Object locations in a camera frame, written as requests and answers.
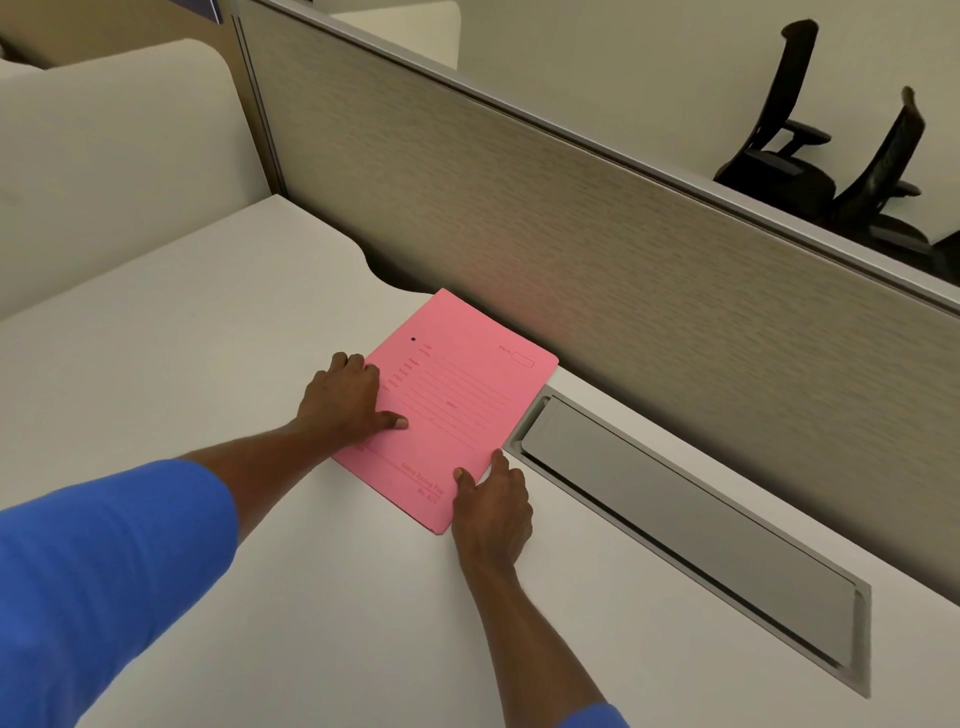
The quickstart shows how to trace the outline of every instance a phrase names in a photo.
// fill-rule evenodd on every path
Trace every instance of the blue shirt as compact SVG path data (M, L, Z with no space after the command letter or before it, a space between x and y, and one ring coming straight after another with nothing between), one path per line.
M227 487L184 460L0 511L0 726L73 726L223 575L237 540ZM562 728L621 726L594 705Z

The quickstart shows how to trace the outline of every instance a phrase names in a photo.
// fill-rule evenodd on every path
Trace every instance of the pink file folder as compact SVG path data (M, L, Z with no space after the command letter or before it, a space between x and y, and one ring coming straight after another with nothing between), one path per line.
M490 465L557 357L440 291L367 357L380 368L377 409L409 429L381 432L334 459L434 533L453 519L453 471Z

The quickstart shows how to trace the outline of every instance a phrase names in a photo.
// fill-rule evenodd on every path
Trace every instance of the right hand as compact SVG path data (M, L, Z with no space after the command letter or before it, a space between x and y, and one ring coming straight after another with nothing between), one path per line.
M490 476L480 485L463 468L453 473L453 541L464 572L481 569L512 573L514 563L533 533L534 509L523 472L500 450L491 458Z
M331 453L360 445L384 429L406 429L407 418L376 410L380 370L360 354L333 354L330 367L317 372L303 394L291 426L310 434Z

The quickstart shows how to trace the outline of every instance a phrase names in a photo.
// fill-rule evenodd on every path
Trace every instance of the desk surface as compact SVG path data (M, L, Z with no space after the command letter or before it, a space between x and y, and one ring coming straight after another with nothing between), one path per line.
M0 323L0 507L285 422L334 351L425 300L273 197L28 309ZM550 384L873 587L865 699L528 471L521 580L634 725L957 724L960 609L568 372ZM449 535L327 462L84 725L499 720Z

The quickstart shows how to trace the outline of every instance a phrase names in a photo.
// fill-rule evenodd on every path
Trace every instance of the office chair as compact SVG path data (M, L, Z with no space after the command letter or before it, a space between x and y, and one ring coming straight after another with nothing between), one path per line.
M804 85L817 31L813 20L798 20L780 32L786 45L756 126L736 156L714 177L716 182L805 220L820 216L836 192L827 173L793 157L804 145L830 141L828 133L789 118ZM764 151L781 129L793 134L790 141L776 152Z
M900 175L913 157L926 124L917 109L913 89L901 94L903 108L874 158L853 183L833 200L818 224L861 245L902 262L926 268L931 255L926 236L890 215L881 214L892 197L916 197L920 188Z

